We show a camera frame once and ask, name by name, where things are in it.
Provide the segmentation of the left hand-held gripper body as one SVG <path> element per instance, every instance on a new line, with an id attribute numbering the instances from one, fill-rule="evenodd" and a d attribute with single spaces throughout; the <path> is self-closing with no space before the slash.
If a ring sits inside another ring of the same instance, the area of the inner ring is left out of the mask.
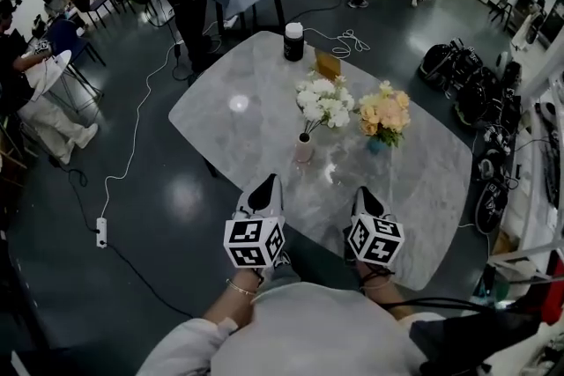
<path id="1" fill-rule="evenodd" d="M 286 219 L 245 217 L 227 220 L 223 246 L 237 269 L 271 268 L 286 243 Z"/>

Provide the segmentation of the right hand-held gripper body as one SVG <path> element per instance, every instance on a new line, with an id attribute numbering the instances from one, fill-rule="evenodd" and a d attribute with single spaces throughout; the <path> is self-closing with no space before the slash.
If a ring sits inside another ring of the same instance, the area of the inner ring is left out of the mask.
<path id="1" fill-rule="evenodd" d="M 405 241 L 402 224 L 367 213 L 351 215 L 351 230 L 345 243 L 364 263 L 390 267 Z"/>

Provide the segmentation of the pink ceramic vase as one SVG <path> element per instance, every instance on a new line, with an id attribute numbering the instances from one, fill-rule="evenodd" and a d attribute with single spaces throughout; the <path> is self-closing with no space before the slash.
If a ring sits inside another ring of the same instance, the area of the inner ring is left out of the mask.
<path id="1" fill-rule="evenodd" d="M 314 146 L 309 133 L 301 133 L 295 145 L 294 160 L 298 163 L 308 163 L 314 152 Z"/>

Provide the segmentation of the peach flowers bouquet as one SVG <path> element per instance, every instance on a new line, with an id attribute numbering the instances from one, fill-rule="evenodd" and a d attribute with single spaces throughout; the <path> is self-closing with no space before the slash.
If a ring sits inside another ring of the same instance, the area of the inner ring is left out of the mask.
<path id="1" fill-rule="evenodd" d="M 360 98 L 358 115 L 360 130 L 365 136 L 389 147 L 398 147 L 404 129 L 411 123 L 410 98 L 386 80 L 377 92 Z"/>

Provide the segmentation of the white flowers bouquet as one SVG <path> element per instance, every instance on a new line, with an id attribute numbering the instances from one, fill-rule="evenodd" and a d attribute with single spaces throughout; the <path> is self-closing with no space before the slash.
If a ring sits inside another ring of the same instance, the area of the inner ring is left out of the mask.
<path id="1" fill-rule="evenodd" d="M 341 129 L 348 125 L 355 100 L 345 82 L 342 75 L 329 79 L 311 70 L 296 85 L 296 104 L 304 118 L 305 134 L 310 135 L 319 126 Z"/>

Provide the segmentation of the person's left forearm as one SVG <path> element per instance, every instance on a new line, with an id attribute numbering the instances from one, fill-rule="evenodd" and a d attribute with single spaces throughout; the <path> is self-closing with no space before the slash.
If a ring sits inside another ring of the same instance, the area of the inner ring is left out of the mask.
<path id="1" fill-rule="evenodd" d="M 203 318 L 216 325 L 229 319 L 239 328 L 244 328 L 253 318 L 253 300 L 262 281 L 254 269 L 238 269 L 233 277 L 226 280 L 226 289 Z"/>

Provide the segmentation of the person's right forearm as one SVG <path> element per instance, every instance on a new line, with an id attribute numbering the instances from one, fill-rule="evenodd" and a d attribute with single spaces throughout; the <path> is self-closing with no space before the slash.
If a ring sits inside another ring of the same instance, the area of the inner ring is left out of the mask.
<path id="1" fill-rule="evenodd" d="M 403 305 L 404 299 L 392 283 L 388 268 L 356 261 L 356 269 L 360 277 L 360 289 L 396 320 L 400 321 L 414 314 L 410 306 Z"/>

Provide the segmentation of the amber wooden box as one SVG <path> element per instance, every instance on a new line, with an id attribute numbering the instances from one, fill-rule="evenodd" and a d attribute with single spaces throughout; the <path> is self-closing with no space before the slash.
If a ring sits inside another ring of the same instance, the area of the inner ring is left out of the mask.
<path id="1" fill-rule="evenodd" d="M 341 76 L 341 62 L 334 55 L 315 49 L 315 70 L 323 77 L 334 81 Z"/>

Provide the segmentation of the person's white top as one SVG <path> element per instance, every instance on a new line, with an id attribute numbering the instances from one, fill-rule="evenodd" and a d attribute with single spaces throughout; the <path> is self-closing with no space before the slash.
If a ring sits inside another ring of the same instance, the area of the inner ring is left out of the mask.
<path id="1" fill-rule="evenodd" d="M 420 376 L 424 353 L 397 321 L 356 291 L 310 283 L 271 289 L 241 328 L 186 321 L 136 376 Z"/>

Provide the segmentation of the black oval printed board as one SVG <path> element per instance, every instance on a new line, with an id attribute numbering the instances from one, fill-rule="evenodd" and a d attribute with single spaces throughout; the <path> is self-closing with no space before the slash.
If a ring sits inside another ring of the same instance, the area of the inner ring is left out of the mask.
<path id="1" fill-rule="evenodd" d="M 474 223 L 482 234 L 490 234 L 500 225 L 508 204 L 508 189 L 498 181 L 489 181 L 482 191 L 475 210 Z"/>

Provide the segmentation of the black keyboard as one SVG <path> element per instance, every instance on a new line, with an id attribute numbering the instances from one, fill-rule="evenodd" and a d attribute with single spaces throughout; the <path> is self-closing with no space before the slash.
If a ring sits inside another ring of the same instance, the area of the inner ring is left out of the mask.
<path id="1" fill-rule="evenodd" d="M 543 120 L 547 133 L 543 159 L 545 165 L 545 189 L 549 203 L 560 207 L 560 149 L 558 134 L 552 122 Z"/>

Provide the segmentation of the white black standing device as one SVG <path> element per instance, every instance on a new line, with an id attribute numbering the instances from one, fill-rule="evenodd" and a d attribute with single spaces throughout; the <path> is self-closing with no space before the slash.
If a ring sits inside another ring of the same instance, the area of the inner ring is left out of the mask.
<path id="1" fill-rule="evenodd" d="M 515 51 L 523 51 L 529 47 L 536 40 L 538 29 L 544 21 L 545 12 L 543 10 L 531 12 L 514 35 L 511 41 L 512 48 Z"/>

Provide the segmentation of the black chair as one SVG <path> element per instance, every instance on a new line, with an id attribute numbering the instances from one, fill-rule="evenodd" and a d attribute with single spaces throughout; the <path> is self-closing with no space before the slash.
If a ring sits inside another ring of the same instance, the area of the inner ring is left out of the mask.
<path id="1" fill-rule="evenodd" d="M 494 22 L 499 19 L 503 24 L 503 31 L 508 30 L 508 23 L 513 13 L 513 4 L 509 0 L 497 0 L 493 8 L 488 12 L 488 19 Z"/>

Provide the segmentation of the white round side table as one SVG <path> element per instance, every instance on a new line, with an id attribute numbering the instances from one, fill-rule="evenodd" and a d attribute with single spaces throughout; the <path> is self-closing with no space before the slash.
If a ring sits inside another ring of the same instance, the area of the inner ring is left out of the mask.
<path id="1" fill-rule="evenodd" d="M 50 57 L 28 69 L 25 74 L 29 85 L 34 89 L 32 102 L 46 94 L 61 78 L 71 61 L 71 51 L 65 50 L 61 54 Z"/>

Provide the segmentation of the blue chair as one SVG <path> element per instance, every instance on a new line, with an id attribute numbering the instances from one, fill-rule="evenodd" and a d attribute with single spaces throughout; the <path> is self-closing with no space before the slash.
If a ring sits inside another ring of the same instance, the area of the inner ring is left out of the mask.
<path id="1" fill-rule="evenodd" d="M 98 61 L 106 66 L 93 44 L 79 36 L 75 24 L 67 19 L 58 19 L 53 22 L 45 33 L 45 39 L 49 42 L 54 55 L 70 51 L 70 64 L 86 53 L 94 62 Z"/>

